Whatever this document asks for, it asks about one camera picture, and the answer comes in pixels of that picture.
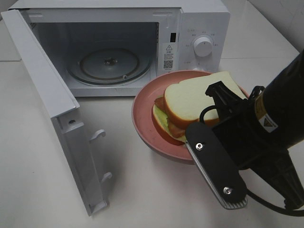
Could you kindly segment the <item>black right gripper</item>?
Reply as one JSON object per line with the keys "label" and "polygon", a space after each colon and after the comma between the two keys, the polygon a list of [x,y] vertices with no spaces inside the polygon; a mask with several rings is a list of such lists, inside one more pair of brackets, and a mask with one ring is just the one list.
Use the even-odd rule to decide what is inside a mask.
{"label": "black right gripper", "polygon": [[290,166],[286,142],[289,100],[283,96],[241,98],[222,81],[208,86],[220,122],[213,132],[240,169],[285,170]]}

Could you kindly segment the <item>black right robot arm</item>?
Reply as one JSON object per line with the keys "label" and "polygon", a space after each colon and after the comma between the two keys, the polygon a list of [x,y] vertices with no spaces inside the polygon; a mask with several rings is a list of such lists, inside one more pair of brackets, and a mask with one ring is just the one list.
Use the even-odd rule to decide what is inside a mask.
{"label": "black right robot arm", "polygon": [[304,55],[300,53],[268,86],[241,98],[223,82],[208,86],[219,123],[212,130],[240,170],[251,169],[284,197],[283,208],[251,191],[248,195],[278,213],[301,217],[304,189],[289,148],[304,139]]}

